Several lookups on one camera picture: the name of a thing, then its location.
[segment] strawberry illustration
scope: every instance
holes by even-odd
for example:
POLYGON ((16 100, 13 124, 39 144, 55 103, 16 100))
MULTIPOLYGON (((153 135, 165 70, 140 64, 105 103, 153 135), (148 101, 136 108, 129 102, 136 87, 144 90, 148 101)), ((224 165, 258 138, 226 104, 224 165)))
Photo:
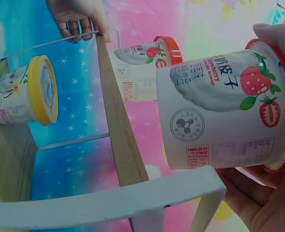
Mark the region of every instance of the strawberry illustration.
POLYGON ((280 121, 281 108, 275 102, 276 99, 277 97, 273 99, 266 97, 264 100, 261 100, 263 104, 259 108, 259 115, 264 125, 268 128, 275 127, 280 121))
POLYGON ((149 58, 158 57, 161 55, 161 53, 162 53, 162 51, 156 47, 150 47, 147 49, 147 57, 149 57, 149 58))
POLYGON ((164 68, 167 66, 167 62, 164 59, 157 59, 157 61, 155 62, 155 65, 158 69, 160 68, 164 68))
POLYGON ((271 78, 263 75, 260 68, 256 66, 251 66, 243 70, 240 82, 243 92, 250 96, 265 93, 271 87, 271 78))

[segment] wooden surface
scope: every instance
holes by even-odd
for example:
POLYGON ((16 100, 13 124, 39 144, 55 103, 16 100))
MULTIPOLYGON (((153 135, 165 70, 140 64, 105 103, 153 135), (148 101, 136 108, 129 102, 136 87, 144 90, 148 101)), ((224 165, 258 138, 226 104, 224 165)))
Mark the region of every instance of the wooden surface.
MULTIPOLYGON (((9 71, 7 60, 1 61, 0 76, 9 71)), ((0 125, 0 202, 29 201, 36 151, 27 124, 0 125)))
POLYGON ((149 180, 115 79, 103 36, 97 36, 105 112, 120 186, 149 180))

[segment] ice cream cup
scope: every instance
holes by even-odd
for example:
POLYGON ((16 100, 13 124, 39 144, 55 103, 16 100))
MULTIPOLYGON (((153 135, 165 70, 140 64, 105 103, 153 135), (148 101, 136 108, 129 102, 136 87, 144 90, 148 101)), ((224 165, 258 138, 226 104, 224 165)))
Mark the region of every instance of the ice cream cup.
POLYGON ((168 36, 109 55, 125 103, 157 100, 156 70, 182 62, 177 43, 168 36))
POLYGON ((170 168, 285 170, 285 55, 279 48, 256 39, 243 51, 158 70, 157 93, 170 168))
POLYGON ((34 57, 28 66, 0 77, 0 123, 3 125, 55 123, 58 95, 52 64, 45 55, 34 57))

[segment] hand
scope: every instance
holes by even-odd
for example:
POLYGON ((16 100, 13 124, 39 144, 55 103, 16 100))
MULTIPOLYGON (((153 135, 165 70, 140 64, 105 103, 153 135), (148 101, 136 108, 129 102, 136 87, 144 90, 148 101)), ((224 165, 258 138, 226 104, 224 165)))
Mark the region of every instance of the hand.
MULTIPOLYGON (((79 35, 79 24, 82 33, 94 30, 105 37, 106 42, 111 42, 110 29, 102 0, 45 0, 49 11, 54 18, 62 37, 79 35)), ((69 42, 77 43, 81 39, 87 41, 92 35, 77 36, 69 42)))
MULTIPOLYGON (((260 40, 285 53, 285 24, 254 25, 260 40)), ((269 174, 261 166, 243 168, 261 185, 238 170, 219 169, 227 187, 224 201, 240 216, 250 232, 285 232, 285 172, 269 174)))

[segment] yellow lid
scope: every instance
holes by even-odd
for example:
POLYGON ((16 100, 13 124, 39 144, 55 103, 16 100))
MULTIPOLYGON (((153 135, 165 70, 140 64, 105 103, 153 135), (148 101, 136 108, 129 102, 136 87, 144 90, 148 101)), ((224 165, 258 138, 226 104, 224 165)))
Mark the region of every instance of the yellow lid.
POLYGON ((28 90, 33 112, 43 126, 55 123, 59 114, 56 79, 45 55, 34 57, 28 70, 28 90))

